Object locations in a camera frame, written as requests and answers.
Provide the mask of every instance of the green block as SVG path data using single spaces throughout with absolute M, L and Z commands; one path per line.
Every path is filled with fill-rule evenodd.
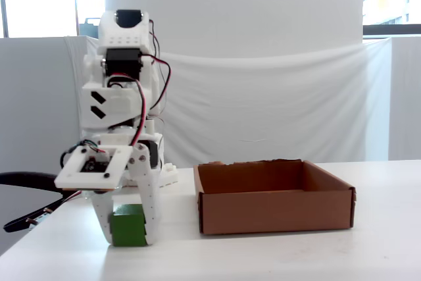
M 111 215 L 112 244 L 116 247 L 146 246 L 142 204 L 125 204 Z

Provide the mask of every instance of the brown box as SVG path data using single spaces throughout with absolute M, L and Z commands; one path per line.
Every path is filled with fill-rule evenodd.
M 355 188 L 309 161 L 195 166 L 200 232 L 353 227 Z

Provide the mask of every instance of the screw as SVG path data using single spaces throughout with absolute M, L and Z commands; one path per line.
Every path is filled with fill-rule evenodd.
M 33 220 L 32 218 L 27 218 L 26 221 L 27 223 L 31 223 L 32 225 L 38 225 L 38 222 L 36 220 Z

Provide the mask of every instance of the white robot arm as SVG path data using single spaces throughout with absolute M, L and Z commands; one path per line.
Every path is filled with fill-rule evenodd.
M 103 14 L 97 55 L 84 61 L 89 79 L 82 88 L 81 122 L 89 140 L 67 152 L 71 156 L 55 180 L 58 188 L 91 192 L 110 243 L 111 193 L 120 186 L 139 188 L 148 244 L 155 241 L 159 219 L 156 199 L 164 158 L 162 135 L 155 132 L 153 119 L 160 114 L 170 68 L 152 55 L 149 23 L 149 15 L 137 10 Z M 169 68 L 162 89 L 157 63 Z

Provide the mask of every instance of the white table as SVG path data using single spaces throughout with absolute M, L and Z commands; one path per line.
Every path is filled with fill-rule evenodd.
M 0 257 L 0 280 L 421 280 L 421 161 L 320 166 L 357 187 L 353 229 L 201 236 L 193 173 L 181 169 L 161 190 L 155 245 L 109 246 L 75 199 Z

